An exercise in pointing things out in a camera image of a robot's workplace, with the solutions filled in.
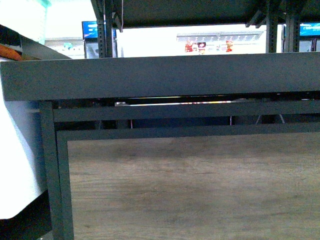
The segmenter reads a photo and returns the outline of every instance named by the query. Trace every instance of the table leg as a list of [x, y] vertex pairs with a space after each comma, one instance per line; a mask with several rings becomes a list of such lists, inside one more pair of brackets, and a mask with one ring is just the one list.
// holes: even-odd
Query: table leg
[[50, 101], [42, 101], [39, 107], [53, 239], [63, 240], [62, 199], [53, 105]]

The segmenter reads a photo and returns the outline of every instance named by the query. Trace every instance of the dark metal beam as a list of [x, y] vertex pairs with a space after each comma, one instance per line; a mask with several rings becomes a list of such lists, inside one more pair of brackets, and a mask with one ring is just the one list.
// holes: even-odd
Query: dark metal beam
[[113, 33], [113, 0], [104, 0], [104, 16], [105, 16], [105, 47], [106, 58], [113, 58], [114, 33]]
[[91, 0], [93, 11], [97, 20], [104, 19], [104, 12], [100, 0]]
[[284, 41], [284, 51], [299, 52], [300, 41], [300, 13], [307, 0], [286, 0], [286, 36]]
[[256, 25], [257, 22], [263, 18], [264, 14], [262, 13], [261, 10], [257, 10], [256, 13], [254, 14], [254, 16], [251, 18], [251, 20], [245, 24], [245, 27], [248, 28], [250, 27], [251, 25]]
[[278, 12], [281, 0], [266, 1], [266, 53], [277, 52]]
[[[1, 62], [0, 73], [6, 101], [309, 92], [320, 91], [319, 58], [301, 52], [13, 61]], [[228, 64], [199, 71], [221, 63]]]
[[267, 23], [267, 17], [264, 16], [255, 24], [255, 28], [259, 29], [262, 25], [265, 25], [266, 23]]

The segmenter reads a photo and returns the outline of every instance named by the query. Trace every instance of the metal table frame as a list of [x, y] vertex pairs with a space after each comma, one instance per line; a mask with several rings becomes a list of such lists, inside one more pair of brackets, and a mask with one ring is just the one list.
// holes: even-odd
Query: metal table frame
[[[74, 239], [68, 141], [320, 131], [320, 122], [103, 130], [55, 127], [55, 123], [83, 121], [318, 114], [320, 100], [54, 109], [55, 100], [318, 92], [319, 59], [320, 53], [271, 53], [2, 63], [5, 99], [40, 102], [54, 239]], [[225, 69], [217, 69], [223, 61]], [[204, 65], [207, 71], [199, 71], [197, 66]]]

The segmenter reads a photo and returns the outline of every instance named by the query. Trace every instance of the blue sign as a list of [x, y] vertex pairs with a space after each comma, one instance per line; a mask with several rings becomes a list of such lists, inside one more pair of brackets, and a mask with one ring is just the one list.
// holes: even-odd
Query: blue sign
[[98, 25], [96, 21], [83, 21], [83, 38], [93, 39], [98, 37]]
[[319, 36], [320, 23], [302, 23], [300, 25], [300, 36]]

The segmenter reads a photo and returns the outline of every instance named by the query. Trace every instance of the white wall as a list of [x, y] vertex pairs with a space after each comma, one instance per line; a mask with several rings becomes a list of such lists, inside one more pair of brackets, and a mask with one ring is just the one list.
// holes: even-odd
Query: white wall
[[81, 38], [82, 21], [95, 21], [90, 0], [51, 2], [47, 9], [45, 38]]
[[19, 34], [44, 41], [46, 8], [37, 0], [0, 0], [0, 24]]

